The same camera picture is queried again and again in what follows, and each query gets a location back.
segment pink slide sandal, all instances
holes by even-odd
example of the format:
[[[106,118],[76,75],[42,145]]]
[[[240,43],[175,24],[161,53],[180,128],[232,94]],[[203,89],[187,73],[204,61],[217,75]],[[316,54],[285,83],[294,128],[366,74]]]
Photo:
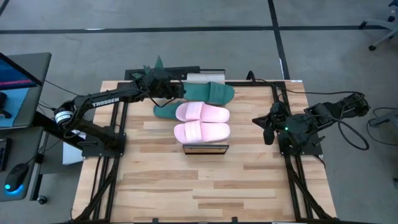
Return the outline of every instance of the pink slide sandal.
[[[178,106],[175,116],[180,121],[224,123],[229,120],[229,111],[225,108],[210,106],[204,102],[188,102]]]
[[[174,127],[174,135],[181,143],[199,143],[222,141],[230,134],[225,123],[202,123],[200,121],[186,122]]]

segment keyboard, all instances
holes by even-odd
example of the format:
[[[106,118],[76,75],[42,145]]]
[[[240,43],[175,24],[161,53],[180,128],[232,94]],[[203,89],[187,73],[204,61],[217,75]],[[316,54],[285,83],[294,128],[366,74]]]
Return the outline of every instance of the keyboard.
[[[11,139],[0,139],[0,172],[6,170],[8,154],[11,148]]]

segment green slide sandal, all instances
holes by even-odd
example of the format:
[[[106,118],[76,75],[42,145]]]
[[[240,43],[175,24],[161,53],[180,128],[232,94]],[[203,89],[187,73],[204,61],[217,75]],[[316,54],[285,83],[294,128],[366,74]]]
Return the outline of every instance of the green slide sandal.
[[[203,101],[212,105],[225,105],[234,98],[234,88],[216,82],[185,83],[184,99]]]
[[[176,103],[167,104],[162,108],[154,106],[154,114],[158,118],[174,119],[178,121],[177,117],[175,116],[175,111],[181,104],[183,104],[183,102],[178,101]]]
[[[212,105],[225,105],[234,98],[234,88],[215,82],[184,83],[184,99],[189,101],[203,101]],[[154,114],[158,118],[177,120],[175,111],[183,102],[171,103],[163,108],[154,106]]]

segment computer mouse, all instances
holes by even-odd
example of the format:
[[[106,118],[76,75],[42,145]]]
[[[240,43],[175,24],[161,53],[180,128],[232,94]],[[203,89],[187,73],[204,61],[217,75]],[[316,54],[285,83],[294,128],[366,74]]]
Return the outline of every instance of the computer mouse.
[[[6,177],[5,188],[8,192],[13,192],[23,183],[29,166],[25,163],[17,164],[12,168]]]

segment black floor stripe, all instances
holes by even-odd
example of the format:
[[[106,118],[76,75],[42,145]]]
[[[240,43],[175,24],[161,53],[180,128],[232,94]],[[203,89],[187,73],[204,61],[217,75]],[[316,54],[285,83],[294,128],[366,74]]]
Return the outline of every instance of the black floor stripe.
[[[282,44],[282,37],[280,36],[279,25],[278,25],[278,20],[273,0],[268,0],[268,5],[269,5],[269,10],[271,12],[272,26],[274,27],[274,34],[275,34],[275,40],[278,49],[280,64],[282,66],[283,79],[290,80],[289,69],[287,68],[285,50]]]
[[[279,30],[359,30],[358,26],[280,26]],[[364,29],[379,30],[386,29],[381,26],[365,26]]]
[[[358,30],[359,26],[282,26],[279,30]],[[366,26],[364,29],[385,29]],[[110,29],[41,29],[0,30],[0,34],[117,34],[145,32],[214,32],[214,31],[261,31],[274,30],[273,26],[216,26],[216,27],[153,27],[153,28],[110,28]]]
[[[197,31],[259,31],[273,30],[272,26],[216,26],[216,27],[154,27],[115,29],[48,29],[48,30],[0,30],[0,34],[111,34],[140,32],[197,32]]]
[[[4,12],[4,10],[6,9],[7,4],[8,4],[9,1],[10,1],[10,0],[4,0],[4,2],[2,3],[2,5],[1,5],[1,7],[0,7],[0,16],[1,16],[1,14]]]

